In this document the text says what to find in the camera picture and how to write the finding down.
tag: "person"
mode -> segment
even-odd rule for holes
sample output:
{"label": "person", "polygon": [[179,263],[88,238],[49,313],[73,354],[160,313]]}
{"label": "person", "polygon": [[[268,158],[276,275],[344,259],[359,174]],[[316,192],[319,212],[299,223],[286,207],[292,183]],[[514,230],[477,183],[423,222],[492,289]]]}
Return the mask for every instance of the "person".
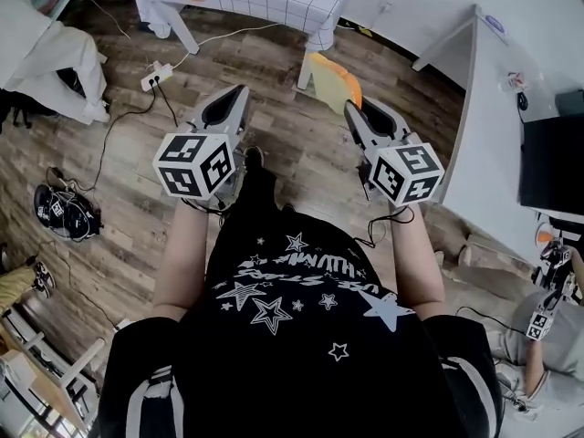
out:
{"label": "person", "polygon": [[[107,122],[101,55],[89,34],[47,17],[58,1],[37,11],[31,0],[0,0],[0,89],[26,94],[87,125]],[[64,68],[77,72],[85,98],[58,76]]]}
{"label": "person", "polygon": [[0,244],[0,315],[32,288],[40,292],[43,297],[50,298],[49,289],[55,288],[55,279],[45,264],[31,256],[20,267],[8,271],[5,250],[6,244]]}
{"label": "person", "polygon": [[[584,308],[560,302],[549,333],[534,341],[525,336],[529,321],[545,293],[510,273],[469,267],[470,249],[459,258],[455,278],[493,294],[516,300],[509,328],[483,318],[495,359],[495,371],[506,399],[501,437],[564,437],[584,427]],[[584,293],[584,262],[570,248],[576,283]]]}
{"label": "person", "polygon": [[343,231],[277,209],[258,148],[245,169],[206,274],[208,214],[178,203],[151,317],[112,341],[101,436],[497,436],[485,329],[445,314],[420,207],[391,222],[394,294]]}

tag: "black cable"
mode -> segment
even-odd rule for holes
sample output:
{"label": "black cable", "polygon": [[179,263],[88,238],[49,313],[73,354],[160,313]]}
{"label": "black cable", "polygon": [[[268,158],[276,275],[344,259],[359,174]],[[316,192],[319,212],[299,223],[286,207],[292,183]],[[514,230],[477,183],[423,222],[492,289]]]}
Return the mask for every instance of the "black cable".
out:
{"label": "black cable", "polygon": [[458,313],[460,312],[460,310],[462,310],[462,309],[465,309],[465,308],[466,308],[466,309],[468,309],[468,310],[471,310],[471,311],[473,311],[474,313],[476,313],[476,314],[477,314],[478,316],[480,316],[480,317],[492,319],[492,320],[493,320],[493,321],[495,321],[496,323],[499,323],[499,324],[500,324],[500,325],[501,325],[503,328],[505,328],[505,329],[509,329],[509,330],[511,330],[511,331],[518,332],[519,334],[523,334],[524,336],[526,335],[526,333],[525,333],[525,332],[523,332],[523,331],[520,331],[519,329],[511,328],[510,326],[506,325],[506,324],[505,324],[503,321],[500,321],[499,319],[497,319],[497,318],[494,318],[494,317],[489,317],[488,315],[484,315],[483,313],[481,313],[480,311],[476,311],[476,310],[475,310],[474,308],[472,308],[472,307],[468,307],[468,306],[460,307],[460,308],[458,308],[458,309],[456,310],[456,313],[455,313],[454,315],[458,317]]}
{"label": "black cable", "polygon": [[155,79],[155,81],[156,81],[156,86],[158,86],[158,89],[161,91],[161,94],[164,97],[164,102],[166,102],[166,105],[168,106],[168,108],[171,111],[172,119],[174,120],[174,126],[176,128],[179,128],[179,122],[176,120],[176,115],[174,115],[174,110],[172,110],[171,104],[169,104],[168,100],[166,99],[166,96],[164,95],[164,91],[162,90],[161,85],[158,84],[158,79]]}
{"label": "black cable", "polygon": [[[397,216],[399,216],[401,213],[403,213],[406,209],[410,210],[410,212],[412,213],[412,218],[410,218],[408,221],[400,221],[398,219],[395,219]],[[373,241],[373,225],[375,223],[377,223],[379,221],[393,221],[394,223],[398,223],[398,224],[409,224],[411,221],[413,221],[414,218],[415,218],[415,214],[412,211],[412,208],[410,206],[404,206],[397,213],[383,215],[381,217],[377,217],[377,218],[369,221],[369,223],[367,224],[367,234],[369,235],[369,240],[364,240],[364,239],[358,238],[358,237],[353,237],[353,240],[355,240],[355,242],[359,242],[360,244],[368,246],[369,248],[375,248],[377,246],[377,244],[381,240],[383,240],[383,238],[385,237],[385,235],[384,235],[378,242]]]}
{"label": "black cable", "polygon": [[68,178],[65,178],[65,176],[63,175],[63,172],[62,172],[62,171],[61,171],[59,168],[57,168],[57,167],[47,167],[47,170],[45,171],[45,179],[47,180],[47,185],[48,185],[48,186],[51,186],[51,184],[50,184],[50,181],[48,180],[48,172],[49,172],[49,171],[53,172],[53,174],[54,174],[54,175],[55,175],[55,176],[56,176],[56,177],[57,177],[59,180],[62,180],[62,181],[63,181],[63,182],[65,182],[67,185],[68,185],[68,183],[70,183],[70,182],[73,182],[73,183],[75,184],[76,188],[79,188],[79,189],[80,189],[82,192],[84,192],[84,193],[89,193],[89,192],[91,191],[91,189],[90,189],[90,188],[83,188],[83,187],[82,187],[82,186],[79,184],[79,182],[78,182],[78,180],[77,180],[77,179],[74,179],[74,178],[70,178],[70,179],[68,179]]}
{"label": "black cable", "polygon": [[120,119],[123,119],[126,115],[130,115],[130,114],[141,115],[143,113],[150,112],[150,110],[152,109],[152,106],[154,105],[154,101],[156,100],[156,90],[154,90],[154,86],[153,86],[154,80],[151,80],[151,85],[152,85],[152,102],[150,103],[150,106],[148,106],[147,109],[145,109],[145,110],[129,110],[126,113],[122,113],[109,126],[108,132],[106,133],[106,137],[103,140],[103,149],[101,150],[101,157],[99,158],[98,174],[95,176],[95,180],[93,182],[93,185],[91,185],[91,187],[88,188],[87,190],[84,190],[84,192],[90,192],[91,190],[95,190],[95,186],[98,184],[99,176],[101,175],[101,167],[103,166],[103,156],[106,153],[106,146],[108,144],[108,137],[110,136],[111,130],[113,129],[113,126],[116,124],[116,122]]}
{"label": "black cable", "polygon": [[211,208],[207,208],[204,207],[202,204],[193,204],[191,202],[189,202],[188,200],[185,200],[184,198],[181,198],[182,202],[185,203],[187,206],[191,206],[193,209],[196,209],[197,211],[201,211],[203,213],[208,213],[208,214],[216,214],[219,216],[223,216],[225,214],[225,212],[229,209],[225,209],[224,211],[219,211],[218,209],[211,209]]}

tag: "wire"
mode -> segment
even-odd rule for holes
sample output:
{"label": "wire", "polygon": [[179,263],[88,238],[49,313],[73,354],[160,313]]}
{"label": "wire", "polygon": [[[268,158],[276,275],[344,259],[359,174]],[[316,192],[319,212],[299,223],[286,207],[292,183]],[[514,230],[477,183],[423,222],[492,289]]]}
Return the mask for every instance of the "wire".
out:
{"label": "wire", "polygon": [[[395,219],[397,216],[402,214],[406,209],[409,209],[410,212],[412,213],[412,217],[408,221],[400,221],[398,219]],[[383,234],[383,236],[381,237],[380,240],[378,240],[377,242],[373,241],[373,225],[375,223],[377,223],[379,221],[393,221],[394,223],[398,223],[398,224],[409,224],[411,221],[413,221],[414,218],[415,218],[415,214],[412,211],[412,208],[410,206],[403,206],[402,209],[400,211],[398,211],[397,213],[383,215],[382,217],[377,217],[376,219],[372,219],[371,221],[369,221],[369,223],[367,224],[367,234],[369,236],[369,240],[364,240],[364,239],[358,238],[358,237],[354,237],[353,240],[355,240],[355,242],[359,242],[360,244],[368,246],[369,248],[375,248],[377,246],[377,244],[385,238],[385,234]]]}
{"label": "wire", "polygon": [[106,311],[100,307],[96,302],[94,302],[93,300],[91,300],[91,298],[89,298],[86,294],[84,294],[83,292],[81,292],[78,288],[75,287],[75,285],[73,284],[72,280],[71,280],[71,265],[69,264],[69,262],[65,259],[64,256],[61,256],[61,254],[58,252],[57,250],[57,243],[55,242],[55,240],[49,240],[48,242],[42,242],[41,244],[39,244],[38,246],[38,252],[36,253],[36,256],[39,255],[40,253],[40,249],[44,246],[44,245],[50,245],[53,244],[53,248],[55,249],[55,255],[57,255],[57,257],[63,262],[65,263],[65,265],[68,268],[68,272],[69,272],[69,281],[68,281],[68,285],[69,287],[71,287],[73,290],[75,290],[75,292],[77,292],[78,294],[80,294],[82,297],[84,297],[91,305],[93,305],[95,308],[97,308],[102,314],[103,316],[106,318],[106,320],[111,324],[112,327],[116,328],[116,324],[111,320],[111,318],[108,316],[108,314],[106,313]]}
{"label": "wire", "polygon": [[[105,15],[109,16],[111,19],[113,19],[113,22],[116,24],[116,26],[118,27],[118,30],[125,36],[127,37],[129,40],[131,40],[131,37],[128,36],[128,33],[126,33],[121,27],[120,24],[118,23],[118,20],[108,11],[104,10],[103,7],[101,7],[98,2],[96,2],[95,0],[89,0],[90,2],[92,2],[97,8],[99,8]],[[142,51],[142,53],[144,54],[144,57],[146,58],[146,65],[147,67],[145,68],[148,69],[151,66],[150,60],[148,59],[148,54],[146,53],[146,50],[144,50],[142,47],[139,47],[139,49]]]}
{"label": "wire", "polygon": [[181,198],[181,200],[187,206],[190,206],[193,209],[196,209],[197,211],[201,211],[203,213],[215,214],[215,215],[223,216],[229,210],[229,208],[227,208],[227,209],[224,209],[223,211],[219,211],[218,209],[207,208],[207,207],[203,206],[202,204],[191,203],[190,201],[185,200],[184,198]]}
{"label": "wire", "polygon": [[120,24],[118,23],[118,20],[117,20],[116,18],[114,18],[114,17],[113,17],[113,15],[112,15],[110,12],[108,12],[108,11],[104,10],[104,9],[103,9],[101,6],[99,6],[99,3],[98,3],[98,2],[96,2],[95,0],[89,0],[89,1],[90,1],[90,2],[93,2],[93,4],[94,4],[94,5],[95,5],[97,8],[99,8],[99,9],[100,9],[100,10],[101,10],[103,13],[105,13],[107,16],[109,16],[111,19],[113,19],[113,22],[116,24],[116,26],[118,27],[118,29],[120,30],[120,32],[121,32],[121,33],[122,33],[122,34],[123,34],[125,37],[127,37],[129,40],[131,40],[131,37],[130,37],[130,36],[128,36],[128,34],[127,34],[126,32],[124,32],[124,30],[123,30],[123,29],[120,27]]}
{"label": "wire", "polygon": [[51,186],[51,184],[50,184],[50,181],[48,180],[48,172],[49,172],[49,171],[51,171],[51,172],[53,172],[53,174],[54,174],[54,175],[55,175],[55,176],[56,176],[56,177],[57,177],[59,180],[61,180],[61,181],[65,182],[65,183],[67,184],[67,186],[68,186],[68,183],[70,183],[70,182],[73,182],[73,183],[75,184],[75,186],[76,186],[77,188],[79,188],[79,189],[80,189],[82,192],[88,193],[88,192],[90,192],[90,191],[91,191],[91,189],[86,189],[86,188],[83,188],[83,187],[82,187],[82,186],[79,184],[79,182],[78,182],[78,180],[77,180],[77,179],[74,179],[74,178],[67,179],[67,178],[65,178],[65,176],[64,176],[62,173],[61,173],[61,176],[59,177],[59,176],[58,176],[58,174],[57,174],[57,172],[56,172],[57,170],[58,170],[58,168],[57,168],[57,167],[52,167],[52,166],[49,166],[49,167],[47,167],[47,170],[45,171],[45,179],[47,180],[47,185],[48,185],[48,186]]}
{"label": "wire", "polygon": [[[198,45],[200,47],[203,44],[206,44],[207,42],[210,42],[212,40],[222,39],[223,37],[229,37],[229,36],[232,36],[233,34],[241,33],[243,31],[259,31],[260,29],[266,29],[266,28],[272,27],[272,26],[281,26],[281,23],[274,23],[272,25],[261,26],[261,27],[245,27],[244,29],[238,29],[237,31],[234,31],[233,33],[225,34],[223,36],[209,37],[208,39],[204,40],[203,42],[199,42]],[[191,55],[191,52],[187,52],[186,55],[182,58],[182,60],[179,63],[177,63],[174,67],[172,67],[172,69],[178,68],[183,63],[183,61],[186,60],[190,55]]]}
{"label": "wire", "polygon": [[494,322],[496,322],[496,323],[499,323],[499,324],[500,324],[500,325],[501,325],[503,328],[505,328],[505,329],[509,329],[509,330],[511,330],[511,331],[518,332],[519,334],[523,334],[524,336],[526,335],[526,333],[525,333],[525,332],[523,332],[523,331],[520,331],[519,329],[511,328],[510,326],[506,325],[506,324],[505,324],[503,321],[500,321],[499,319],[497,319],[497,318],[494,318],[494,317],[489,317],[488,315],[484,315],[483,313],[481,313],[480,311],[477,311],[477,310],[475,310],[475,309],[474,309],[474,308],[472,308],[472,307],[467,307],[467,306],[460,307],[460,308],[458,308],[458,309],[456,310],[456,313],[455,313],[454,315],[458,317],[458,316],[459,316],[459,315],[458,315],[458,313],[459,313],[459,312],[460,312],[460,310],[462,310],[462,309],[471,310],[471,311],[473,311],[474,313],[476,313],[476,314],[477,314],[479,317],[483,317],[483,318],[489,318],[489,319],[492,319]]}
{"label": "wire", "polygon": [[131,115],[131,114],[141,115],[143,113],[148,113],[152,109],[152,106],[154,105],[155,100],[156,100],[156,90],[154,89],[154,87],[152,87],[152,102],[150,103],[150,105],[148,106],[147,109],[145,109],[145,110],[129,110],[128,112],[122,113],[121,115],[119,115],[118,118],[116,118],[111,123],[111,125],[108,128],[108,132],[106,133],[106,137],[103,140],[103,149],[101,150],[101,157],[99,158],[98,174],[95,176],[95,180],[93,181],[93,185],[91,185],[90,188],[85,190],[85,192],[90,192],[91,190],[95,190],[95,186],[98,184],[99,176],[101,175],[101,167],[103,166],[103,156],[106,153],[106,146],[108,144],[108,137],[110,136],[111,130],[113,129],[113,126],[116,124],[116,121],[123,119],[126,115]]}
{"label": "wire", "polygon": [[166,99],[166,96],[164,95],[164,91],[161,88],[161,85],[158,84],[158,80],[156,80],[156,86],[158,86],[158,89],[161,91],[162,96],[164,97],[164,102],[166,102],[166,105],[168,106],[168,108],[171,110],[172,113],[172,119],[174,120],[174,126],[176,128],[179,128],[179,122],[176,121],[176,115],[174,115],[174,110],[172,110],[171,104],[169,104],[168,100]]}

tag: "star print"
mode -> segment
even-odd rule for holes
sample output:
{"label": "star print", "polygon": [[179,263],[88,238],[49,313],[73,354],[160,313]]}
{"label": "star print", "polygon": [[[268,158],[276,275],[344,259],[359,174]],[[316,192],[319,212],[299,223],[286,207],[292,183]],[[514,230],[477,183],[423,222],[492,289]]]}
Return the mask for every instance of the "star print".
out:
{"label": "star print", "polygon": [[224,294],[220,295],[218,298],[227,298],[227,297],[235,297],[235,304],[237,305],[237,311],[241,311],[242,306],[247,301],[247,299],[251,296],[264,296],[266,292],[262,292],[260,290],[256,290],[258,284],[249,284],[248,286],[244,286],[243,284],[239,284],[235,282],[235,289],[230,290],[229,292],[225,292]]}
{"label": "star print", "polygon": [[[287,321],[292,319],[290,315],[286,313],[280,305],[282,304],[282,297],[277,298],[271,303],[266,303],[259,298],[252,298],[254,300],[255,305],[259,308],[259,313],[255,315],[254,319],[252,319],[252,325],[256,323],[266,323],[266,326],[269,328],[270,332],[275,336],[277,333],[278,324],[280,321]],[[272,315],[268,315],[268,310],[274,310]]]}
{"label": "star print", "polygon": [[337,344],[333,342],[332,349],[328,351],[329,355],[332,355],[335,358],[335,361],[341,360],[343,357],[348,357],[349,354],[347,353],[347,344]]}
{"label": "star print", "polygon": [[318,304],[324,305],[327,311],[329,311],[331,307],[338,305],[338,303],[335,302],[335,296],[328,296],[327,294],[322,294],[322,300],[320,300]]}
{"label": "star print", "polygon": [[371,305],[371,309],[363,313],[364,317],[380,317],[391,332],[395,332],[398,325],[398,317],[411,315],[412,310],[400,307],[395,301],[395,296],[390,293],[383,298],[376,298],[367,292],[359,292]]}
{"label": "star print", "polygon": [[300,232],[300,234],[298,234],[296,237],[291,237],[290,235],[286,235],[286,238],[288,239],[288,242],[289,242],[289,245],[288,245],[288,248],[286,249],[286,251],[294,250],[295,252],[299,252],[300,250],[302,250],[302,248],[304,248],[305,246],[308,246],[308,244],[305,244],[302,241],[302,232]]}

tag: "table leg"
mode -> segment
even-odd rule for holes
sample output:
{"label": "table leg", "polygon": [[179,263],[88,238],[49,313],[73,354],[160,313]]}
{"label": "table leg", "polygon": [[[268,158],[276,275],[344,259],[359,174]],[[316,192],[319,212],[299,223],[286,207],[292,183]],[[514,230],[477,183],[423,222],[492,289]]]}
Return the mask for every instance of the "table leg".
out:
{"label": "table leg", "polygon": [[181,39],[182,44],[191,54],[199,52],[199,45],[193,38],[191,31],[184,23],[179,9],[172,4],[165,4],[164,2],[153,3],[159,15],[162,16],[166,22],[171,25],[172,30]]}
{"label": "table leg", "polygon": [[308,61],[308,55],[312,53],[312,50],[308,50],[304,54],[304,60],[302,60],[302,68],[300,69],[300,75],[298,76],[298,89],[306,89],[310,77],[312,76],[312,70],[310,69],[310,62]]}
{"label": "table leg", "polygon": [[461,25],[459,25],[453,32],[448,34],[447,36],[440,39],[438,42],[430,46],[426,49],[420,57],[412,63],[412,69],[415,71],[420,71],[426,65],[432,63],[434,59],[442,52],[442,50],[446,47],[446,45],[452,41],[455,37],[465,31],[468,27],[472,27],[475,17],[473,16],[471,19],[464,21]]}

